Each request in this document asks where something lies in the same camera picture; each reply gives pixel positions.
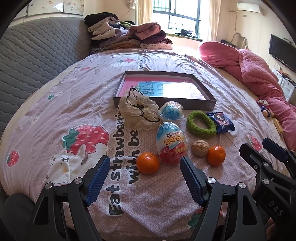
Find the person's right hand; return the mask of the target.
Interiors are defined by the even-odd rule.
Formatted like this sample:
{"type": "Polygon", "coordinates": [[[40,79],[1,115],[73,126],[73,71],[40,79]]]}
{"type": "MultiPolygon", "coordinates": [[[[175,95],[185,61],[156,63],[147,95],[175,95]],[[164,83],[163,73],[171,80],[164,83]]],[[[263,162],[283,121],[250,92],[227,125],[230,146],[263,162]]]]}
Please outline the person's right hand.
{"type": "Polygon", "coordinates": [[[270,218],[267,223],[264,225],[267,240],[270,240],[273,230],[275,228],[275,222],[270,218]]]}

